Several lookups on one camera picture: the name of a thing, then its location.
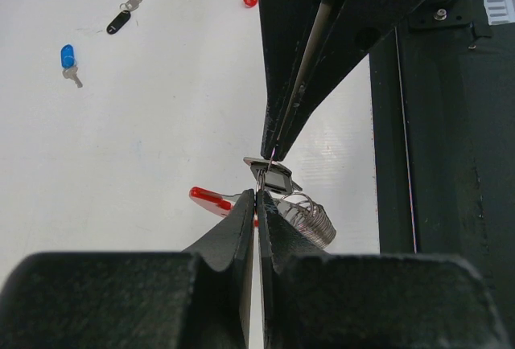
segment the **coiled wire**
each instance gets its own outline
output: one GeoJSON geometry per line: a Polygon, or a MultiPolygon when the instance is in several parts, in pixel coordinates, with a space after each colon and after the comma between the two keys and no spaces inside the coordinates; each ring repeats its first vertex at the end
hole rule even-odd
{"type": "Polygon", "coordinates": [[[328,214],[322,205],[306,194],[294,192],[274,202],[282,217],[319,248],[326,248],[335,239],[336,230],[328,214]],[[292,202],[295,196],[301,196],[302,199],[292,202]]]}

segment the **white table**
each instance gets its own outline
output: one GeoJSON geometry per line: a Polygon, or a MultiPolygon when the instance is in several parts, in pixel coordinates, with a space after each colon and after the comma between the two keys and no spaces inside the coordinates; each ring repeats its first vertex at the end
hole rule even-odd
{"type": "MultiPolygon", "coordinates": [[[[180,250],[218,219],[200,186],[254,187],[266,105],[259,11],[241,0],[0,0],[0,283],[28,254],[180,250]],[[76,88],[61,75],[74,46],[76,88]]],[[[329,251],[377,253],[365,60],[320,106],[285,164],[324,205],[329,251]]],[[[252,347],[262,347],[254,265],[252,347]]]]}

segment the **screw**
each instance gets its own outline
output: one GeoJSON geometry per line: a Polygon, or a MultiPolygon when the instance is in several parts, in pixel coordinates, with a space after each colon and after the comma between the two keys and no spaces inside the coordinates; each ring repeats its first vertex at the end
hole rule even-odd
{"type": "Polygon", "coordinates": [[[440,10],[436,11],[435,15],[433,15],[433,18],[436,19],[437,21],[445,20],[447,18],[447,10],[440,9],[440,10]]]}

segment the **black key tag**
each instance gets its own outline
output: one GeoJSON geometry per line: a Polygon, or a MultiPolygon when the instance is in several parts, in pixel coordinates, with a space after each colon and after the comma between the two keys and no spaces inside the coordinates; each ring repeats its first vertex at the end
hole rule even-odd
{"type": "Polygon", "coordinates": [[[107,26],[107,34],[114,34],[118,30],[120,30],[123,25],[127,23],[127,21],[130,19],[130,11],[123,10],[120,14],[116,16],[115,19],[107,26]]]}

